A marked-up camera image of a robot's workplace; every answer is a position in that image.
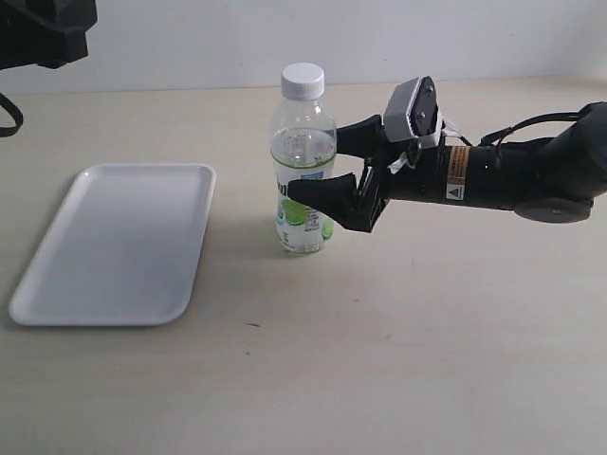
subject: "water bottle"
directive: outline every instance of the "water bottle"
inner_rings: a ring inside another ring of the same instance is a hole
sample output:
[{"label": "water bottle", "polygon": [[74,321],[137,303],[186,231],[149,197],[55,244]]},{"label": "water bottle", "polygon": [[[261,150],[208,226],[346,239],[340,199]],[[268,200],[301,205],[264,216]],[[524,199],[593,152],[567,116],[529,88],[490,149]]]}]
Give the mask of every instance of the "water bottle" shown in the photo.
[{"label": "water bottle", "polygon": [[337,151],[337,123],[324,106],[324,72],[315,64],[283,70],[283,99],[270,131],[278,184],[276,229],[283,248],[294,253],[321,250],[333,235],[333,220],[286,195],[288,182],[331,176]]}]

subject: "beige table surface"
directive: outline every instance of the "beige table surface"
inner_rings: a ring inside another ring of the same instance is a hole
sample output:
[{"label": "beige table surface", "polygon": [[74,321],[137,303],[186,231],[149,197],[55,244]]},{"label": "beige table surface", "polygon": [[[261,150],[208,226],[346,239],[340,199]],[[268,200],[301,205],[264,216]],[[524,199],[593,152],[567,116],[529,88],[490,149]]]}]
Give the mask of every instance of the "beige table surface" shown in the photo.
[{"label": "beige table surface", "polygon": [[[607,98],[607,83],[560,79],[437,87],[474,141]],[[393,88],[331,86],[327,102],[343,125],[382,113]],[[0,453],[607,453],[607,196],[570,226],[396,202],[372,235],[337,229],[289,259],[272,225],[278,98],[15,97],[27,123],[0,142]],[[106,162],[217,170],[188,310],[152,329],[13,325],[6,305],[57,204]]]}]

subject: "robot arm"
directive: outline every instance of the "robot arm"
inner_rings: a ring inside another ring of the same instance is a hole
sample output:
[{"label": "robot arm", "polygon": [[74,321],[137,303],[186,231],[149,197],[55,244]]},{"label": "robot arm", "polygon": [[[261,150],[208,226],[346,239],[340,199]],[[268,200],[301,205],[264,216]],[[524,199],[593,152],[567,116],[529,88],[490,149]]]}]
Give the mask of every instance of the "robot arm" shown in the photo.
[{"label": "robot arm", "polygon": [[[545,121],[574,122],[557,137],[504,142],[514,131]],[[607,191],[607,102],[578,112],[530,118],[485,136],[478,146],[450,146],[448,121],[431,78],[399,85],[383,118],[339,128],[338,154],[363,160],[353,173],[292,181],[288,195],[349,230],[371,232],[391,200],[512,210],[545,223],[590,216]]]},{"label": "robot arm", "polygon": [[[88,55],[86,32],[96,23],[95,0],[0,0],[0,69],[76,62]],[[4,95],[0,107],[14,120],[0,137],[17,134],[23,114]]]}]

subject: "white tray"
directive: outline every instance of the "white tray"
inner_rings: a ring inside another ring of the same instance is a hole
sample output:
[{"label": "white tray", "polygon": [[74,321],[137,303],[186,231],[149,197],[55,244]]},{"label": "white tray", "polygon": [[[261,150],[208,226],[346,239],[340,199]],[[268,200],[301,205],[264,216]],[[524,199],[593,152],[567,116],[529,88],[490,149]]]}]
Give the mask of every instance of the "white tray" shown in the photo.
[{"label": "white tray", "polygon": [[188,306],[215,171],[103,164],[76,178],[9,304],[25,325],[158,325]]}]

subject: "warning label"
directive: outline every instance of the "warning label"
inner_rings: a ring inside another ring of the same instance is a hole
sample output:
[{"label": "warning label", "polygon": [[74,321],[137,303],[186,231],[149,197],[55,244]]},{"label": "warning label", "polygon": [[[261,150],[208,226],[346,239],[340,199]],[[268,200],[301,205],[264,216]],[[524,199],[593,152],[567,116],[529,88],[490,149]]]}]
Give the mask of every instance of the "warning label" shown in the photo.
[{"label": "warning label", "polygon": [[451,147],[449,168],[447,169],[447,190],[445,197],[457,201],[464,200],[466,170],[470,147]]}]

